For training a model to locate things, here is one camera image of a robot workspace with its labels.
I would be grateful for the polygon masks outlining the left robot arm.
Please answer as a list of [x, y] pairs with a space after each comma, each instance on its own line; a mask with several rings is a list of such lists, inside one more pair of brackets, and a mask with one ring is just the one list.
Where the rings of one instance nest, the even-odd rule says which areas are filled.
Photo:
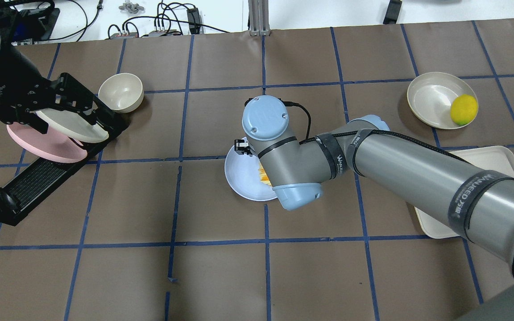
[[82, 117], [91, 125], [104, 124], [105, 105], [73, 75], [61, 73], [56, 80], [39, 69], [12, 45], [16, 23], [0, 18], [0, 122], [22, 124], [46, 134], [49, 124], [37, 111], [51, 109]]

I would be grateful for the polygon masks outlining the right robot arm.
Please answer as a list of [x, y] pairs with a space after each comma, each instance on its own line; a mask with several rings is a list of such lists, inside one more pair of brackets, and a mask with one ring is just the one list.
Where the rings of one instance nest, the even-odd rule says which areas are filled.
[[[322, 183], [346, 170], [395, 193], [457, 235], [508, 263], [514, 277], [514, 177], [391, 132], [375, 115], [300, 143], [287, 102], [261, 95], [245, 102], [241, 125], [286, 210], [322, 196]], [[514, 285], [460, 317], [514, 321]]]

